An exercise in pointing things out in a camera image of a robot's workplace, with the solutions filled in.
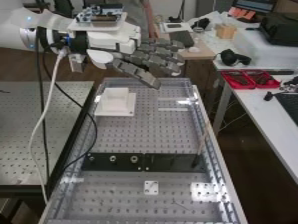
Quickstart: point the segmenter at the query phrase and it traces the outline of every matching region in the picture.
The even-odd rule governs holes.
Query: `robotic arm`
[[[33,50],[36,29],[44,26],[40,45],[49,48],[57,42],[65,44],[73,71],[82,72],[87,55],[98,68],[113,67],[154,89],[159,88],[159,82],[147,71],[150,66],[157,66],[170,76],[181,73],[183,59],[178,51],[183,49],[182,43],[163,39],[142,40],[139,27],[125,22],[121,5],[83,9],[73,20],[67,20],[66,28],[44,25],[44,20],[48,24],[65,23],[64,17],[53,15],[49,11],[33,14],[22,8],[18,0],[0,0],[0,47]]]

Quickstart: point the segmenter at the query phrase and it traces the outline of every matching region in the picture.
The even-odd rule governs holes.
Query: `cardboard box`
[[[216,36],[220,39],[232,39],[235,31],[236,31],[236,27],[232,25],[216,25],[215,26],[215,30],[216,30]]]

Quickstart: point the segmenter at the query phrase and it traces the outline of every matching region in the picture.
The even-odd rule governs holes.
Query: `red container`
[[[239,70],[226,70],[220,75],[232,89],[254,89],[255,83],[248,76]]]
[[[244,70],[244,74],[254,81],[255,87],[259,89],[276,89],[280,83],[272,78],[272,76],[262,70]]]

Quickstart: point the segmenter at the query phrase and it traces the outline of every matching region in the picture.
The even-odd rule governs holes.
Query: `robot finger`
[[[159,80],[151,75],[150,72],[145,71],[134,64],[130,64],[122,61],[121,59],[114,59],[111,66],[118,72],[137,79],[147,87],[154,88],[157,90],[159,89],[161,86]]]
[[[171,52],[163,47],[150,46],[149,44],[141,44],[137,48],[137,51],[142,51],[146,54],[155,55],[163,60],[175,63],[178,66],[182,66],[185,63],[183,57],[177,53]]]
[[[185,49],[183,44],[175,40],[165,40],[165,39],[142,39],[142,44],[149,44],[154,47],[162,47],[173,52],[178,52]]]
[[[181,73],[179,66],[171,61],[163,60],[157,55],[145,54],[142,51],[135,51],[131,55],[125,55],[123,60],[131,62],[137,66],[157,66],[162,72],[170,76],[177,76]]]

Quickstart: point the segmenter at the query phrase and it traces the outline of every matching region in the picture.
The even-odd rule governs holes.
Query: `screw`
[[[117,157],[115,157],[115,156],[110,156],[110,157],[109,157],[109,161],[110,161],[111,163],[115,163],[115,160],[117,160]]]
[[[130,157],[130,162],[131,162],[131,163],[137,163],[137,162],[138,162],[138,158],[137,158],[137,156],[131,156],[131,157]]]

